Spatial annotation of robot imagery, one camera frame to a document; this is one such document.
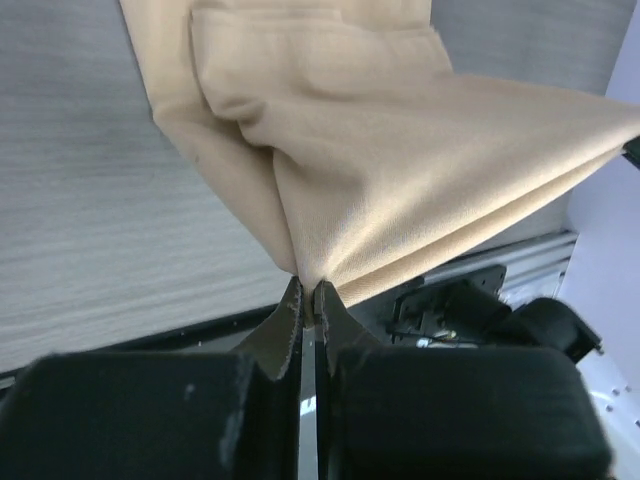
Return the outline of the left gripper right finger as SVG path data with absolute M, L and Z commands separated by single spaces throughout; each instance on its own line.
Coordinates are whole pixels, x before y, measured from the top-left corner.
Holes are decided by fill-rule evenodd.
M 379 342 L 313 294 L 322 479 L 603 479 L 613 452 L 577 365 L 529 345 Z

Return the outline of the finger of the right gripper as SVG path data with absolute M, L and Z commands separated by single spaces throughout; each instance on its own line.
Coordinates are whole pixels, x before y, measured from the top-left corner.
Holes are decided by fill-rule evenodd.
M 623 157 L 636 169 L 640 169 L 640 137 L 636 137 L 623 146 Z

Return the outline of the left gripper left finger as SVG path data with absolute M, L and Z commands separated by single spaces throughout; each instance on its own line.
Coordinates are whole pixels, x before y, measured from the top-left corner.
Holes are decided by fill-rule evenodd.
M 293 479 L 303 288 L 226 353 L 43 357 L 1 407 L 5 479 Z

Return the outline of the beige t shirt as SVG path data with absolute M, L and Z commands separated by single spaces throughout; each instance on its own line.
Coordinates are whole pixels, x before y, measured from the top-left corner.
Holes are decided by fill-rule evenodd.
M 352 305 L 554 201 L 639 110 L 456 73 L 426 1 L 125 1 L 152 117 L 306 290 Z

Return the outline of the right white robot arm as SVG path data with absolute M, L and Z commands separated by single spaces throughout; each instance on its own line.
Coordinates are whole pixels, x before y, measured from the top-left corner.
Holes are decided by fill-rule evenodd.
M 578 367 L 614 450 L 612 476 L 639 476 L 639 392 L 600 336 L 555 299 L 574 247 L 566 235 L 502 250 L 434 287 L 421 316 L 419 347 L 529 345 L 566 354 Z

